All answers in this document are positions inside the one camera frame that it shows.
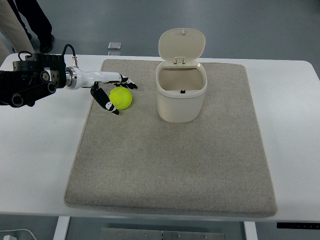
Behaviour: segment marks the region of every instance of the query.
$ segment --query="white table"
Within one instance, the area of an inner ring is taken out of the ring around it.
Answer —
[[[79,55],[79,68],[99,71],[105,59],[159,57]],[[17,54],[0,70],[12,71]],[[65,56],[72,65],[70,55]],[[143,217],[228,221],[320,221],[320,81],[305,61],[211,59],[245,66],[278,211],[267,218],[134,215],[70,208],[64,192],[92,101],[88,88],[58,89],[34,107],[0,106],[0,214]]]

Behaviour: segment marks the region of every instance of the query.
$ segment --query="open lid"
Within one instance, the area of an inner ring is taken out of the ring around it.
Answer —
[[[206,45],[202,32],[192,28],[174,28],[159,39],[159,55],[163,60],[174,61],[176,57],[194,60],[201,56]]]

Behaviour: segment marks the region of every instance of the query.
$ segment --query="cable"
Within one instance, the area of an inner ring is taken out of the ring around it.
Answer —
[[[71,50],[72,50],[72,55],[73,55],[73,56],[76,56],[75,49],[74,49],[74,47],[73,47],[71,44],[66,44],[66,45],[64,46],[64,49],[63,49],[63,52],[62,52],[61,55],[64,56],[64,55],[66,54],[67,47],[70,47]]]
[[[29,229],[25,229],[25,228],[21,228],[21,229],[11,229],[11,230],[0,230],[0,233],[4,233],[4,232],[17,232],[17,231],[27,231],[28,233],[30,233],[32,235],[32,237],[34,238],[34,240],[37,240],[35,235],[29,230]]]
[[[32,56],[32,53],[29,52],[29,51],[21,51],[21,52],[18,53],[18,58],[20,59],[20,61],[23,61],[23,60],[21,59],[21,57],[20,57],[20,54],[30,54],[30,56]]]

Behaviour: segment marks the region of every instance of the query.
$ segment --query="tennis ball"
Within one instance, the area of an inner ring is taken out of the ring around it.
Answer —
[[[130,106],[132,102],[132,95],[127,88],[117,86],[111,90],[109,99],[116,109],[123,110]]]

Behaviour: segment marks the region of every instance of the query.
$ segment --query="white trash can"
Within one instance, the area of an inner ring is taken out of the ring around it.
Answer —
[[[159,39],[164,60],[156,70],[156,107],[170,123],[187,123],[200,113],[208,86],[204,67],[196,61],[206,44],[202,32],[192,28],[166,31]]]

